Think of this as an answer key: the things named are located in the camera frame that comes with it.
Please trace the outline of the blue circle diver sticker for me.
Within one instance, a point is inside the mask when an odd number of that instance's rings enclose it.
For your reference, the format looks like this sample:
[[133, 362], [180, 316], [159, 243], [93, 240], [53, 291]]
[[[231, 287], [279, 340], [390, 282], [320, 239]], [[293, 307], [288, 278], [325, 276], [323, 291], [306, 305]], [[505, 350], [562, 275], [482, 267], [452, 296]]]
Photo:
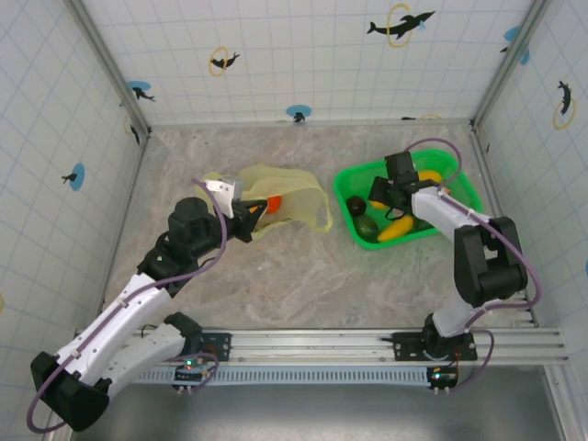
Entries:
[[68, 175], [61, 177], [62, 183], [67, 184], [74, 192], [79, 191], [85, 181], [85, 166], [83, 163], [76, 164]]

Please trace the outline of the green plastic basket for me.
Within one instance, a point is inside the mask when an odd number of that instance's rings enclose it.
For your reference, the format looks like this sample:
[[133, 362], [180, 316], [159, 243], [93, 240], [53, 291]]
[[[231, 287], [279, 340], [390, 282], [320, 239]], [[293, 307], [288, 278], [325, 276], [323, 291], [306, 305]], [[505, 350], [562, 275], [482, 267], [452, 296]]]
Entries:
[[[421, 151], [411, 151], [411, 154], [414, 168], [417, 171], [437, 171], [444, 178], [448, 178], [458, 169], [458, 159], [455, 156], [435, 149], [431, 145]], [[376, 239], [367, 241], [361, 237], [356, 232], [353, 217], [346, 206], [346, 201], [353, 196], [367, 200], [369, 190], [376, 176], [387, 176], [386, 165], [383, 159], [346, 168], [340, 171], [334, 178], [334, 194], [342, 211], [345, 226], [351, 238], [357, 244], [369, 251], [377, 251], [439, 234], [439, 231], [433, 227], [428, 227], [427, 229], [425, 227], [414, 227], [402, 237], [385, 243], [378, 243]], [[463, 171], [448, 185], [448, 188], [450, 189], [451, 196], [460, 203], [478, 212], [484, 210], [480, 195]]]

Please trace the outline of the yellow translucent plastic bag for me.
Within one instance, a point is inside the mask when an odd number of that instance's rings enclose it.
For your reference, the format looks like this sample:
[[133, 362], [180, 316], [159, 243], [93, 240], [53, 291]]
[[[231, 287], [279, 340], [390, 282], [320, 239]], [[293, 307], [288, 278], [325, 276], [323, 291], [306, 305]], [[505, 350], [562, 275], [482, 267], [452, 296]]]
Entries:
[[[209, 172], [202, 176], [201, 181], [205, 184], [207, 179], [222, 176], [226, 175]], [[333, 225], [328, 196], [309, 172], [256, 164], [229, 177], [243, 181], [241, 200], [282, 197], [279, 211], [275, 214], [267, 214], [265, 211], [257, 223], [253, 232], [254, 240], [292, 221], [304, 222], [316, 232], [328, 232]]]

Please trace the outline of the blue whale sticker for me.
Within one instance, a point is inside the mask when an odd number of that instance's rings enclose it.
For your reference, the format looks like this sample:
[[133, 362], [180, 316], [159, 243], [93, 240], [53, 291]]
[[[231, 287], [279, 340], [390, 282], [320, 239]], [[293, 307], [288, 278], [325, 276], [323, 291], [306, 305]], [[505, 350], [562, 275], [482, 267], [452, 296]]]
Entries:
[[[520, 29], [520, 27], [516, 26], [513, 28], [509, 28], [508, 30], [506, 30], [504, 32], [503, 38], [506, 41], [507, 45], [500, 50], [500, 53], [507, 53], [508, 52], [511, 44], [514, 42], [515, 38], [518, 36], [519, 29]], [[526, 46], [525, 50], [521, 56], [520, 64], [526, 65], [529, 62], [529, 59], [530, 59], [530, 50], [529, 50], [528, 46]]]

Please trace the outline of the aluminium frame post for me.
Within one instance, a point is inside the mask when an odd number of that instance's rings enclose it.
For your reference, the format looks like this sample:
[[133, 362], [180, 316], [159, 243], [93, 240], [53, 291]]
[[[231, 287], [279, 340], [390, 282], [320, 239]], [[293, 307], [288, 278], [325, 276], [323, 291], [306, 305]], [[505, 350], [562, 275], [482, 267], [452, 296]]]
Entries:
[[115, 89], [120, 104], [130, 117], [133, 128], [138, 132], [141, 139], [147, 140], [151, 133], [150, 126], [83, 0], [63, 0], [63, 2], [85, 38], [87, 45], [96, 56], [109, 83]]
[[470, 120], [470, 126], [474, 133], [480, 130], [485, 120], [489, 117], [498, 97], [507, 86], [516, 67], [520, 64], [524, 53], [529, 48], [530, 41], [536, 33], [543, 17], [548, 12], [552, 1], [532, 0], [516, 36], [508, 46], [505, 58], [492, 78], [473, 118]]

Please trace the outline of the yellow fake banana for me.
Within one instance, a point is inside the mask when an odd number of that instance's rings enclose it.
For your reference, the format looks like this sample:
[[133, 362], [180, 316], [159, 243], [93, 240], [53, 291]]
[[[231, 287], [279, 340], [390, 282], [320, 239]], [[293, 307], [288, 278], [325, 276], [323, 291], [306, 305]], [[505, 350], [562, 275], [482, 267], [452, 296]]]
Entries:
[[409, 233], [413, 229], [413, 225], [414, 219], [410, 215], [398, 218], [379, 233], [378, 241], [380, 243], [385, 243], [398, 239]]

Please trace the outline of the right circuit board with leds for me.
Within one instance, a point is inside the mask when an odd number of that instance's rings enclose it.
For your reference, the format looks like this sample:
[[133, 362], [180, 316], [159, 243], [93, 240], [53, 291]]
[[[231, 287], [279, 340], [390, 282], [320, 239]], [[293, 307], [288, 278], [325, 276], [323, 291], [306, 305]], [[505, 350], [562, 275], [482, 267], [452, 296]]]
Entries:
[[458, 368], [456, 365], [430, 367], [426, 370], [429, 389], [434, 395], [440, 392], [449, 393], [458, 384]]

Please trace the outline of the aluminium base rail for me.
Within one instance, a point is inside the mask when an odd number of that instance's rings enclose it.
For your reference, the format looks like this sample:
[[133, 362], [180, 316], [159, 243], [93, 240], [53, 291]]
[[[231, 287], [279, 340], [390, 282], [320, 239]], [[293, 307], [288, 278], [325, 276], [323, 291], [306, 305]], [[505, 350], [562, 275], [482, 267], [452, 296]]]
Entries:
[[[493, 366], [563, 365], [569, 355], [559, 331], [549, 328], [503, 328], [473, 336], [478, 358], [445, 361], [398, 361], [392, 343], [395, 332], [414, 330], [212, 330], [231, 337], [226, 366]], [[71, 368], [82, 375], [101, 375], [107, 370], [147, 369], [172, 358], [196, 358], [181, 354], [185, 338], [172, 325], [163, 324], [145, 334], [133, 332], [113, 337], [109, 333], [88, 341], [80, 335], [67, 354]]]

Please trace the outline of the left circuit board with leds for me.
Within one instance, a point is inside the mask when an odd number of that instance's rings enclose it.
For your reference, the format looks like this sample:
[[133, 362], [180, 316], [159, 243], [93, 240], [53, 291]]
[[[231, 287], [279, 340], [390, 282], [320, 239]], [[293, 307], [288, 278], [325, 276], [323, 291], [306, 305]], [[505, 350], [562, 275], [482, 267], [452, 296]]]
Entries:
[[218, 368], [219, 362], [211, 354], [187, 358], [175, 369], [173, 387], [179, 392], [200, 390], [215, 378]]

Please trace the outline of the circuit board with leds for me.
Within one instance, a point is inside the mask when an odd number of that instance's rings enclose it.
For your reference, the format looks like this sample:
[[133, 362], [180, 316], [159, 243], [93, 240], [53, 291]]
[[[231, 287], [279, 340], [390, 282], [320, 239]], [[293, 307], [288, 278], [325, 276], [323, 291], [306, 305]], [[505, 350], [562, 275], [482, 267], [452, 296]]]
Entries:
[[187, 358], [175, 369], [173, 387], [179, 392], [200, 390], [215, 378], [218, 368], [219, 362], [211, 354]]
[[456, 365], [430, 367], [426, 370], [429, 389], [434, 395], [440, 392], [449, 393], [458, 384], [458, 368]]

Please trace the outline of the blue circle shark sticker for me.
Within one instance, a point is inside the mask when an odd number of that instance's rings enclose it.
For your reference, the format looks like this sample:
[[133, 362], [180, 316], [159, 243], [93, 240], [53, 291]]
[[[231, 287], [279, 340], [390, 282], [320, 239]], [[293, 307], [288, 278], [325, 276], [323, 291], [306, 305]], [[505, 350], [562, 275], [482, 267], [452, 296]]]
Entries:
[[130, 91], [136, 96], [137, 100], [148, 100], [148, 101], [155, 101], [155, 96], [148, 95], [148, 92], [152, 89], [150, 83], [147, 83], [142, 80], [131, 80], [127, 82], [127, 85]]

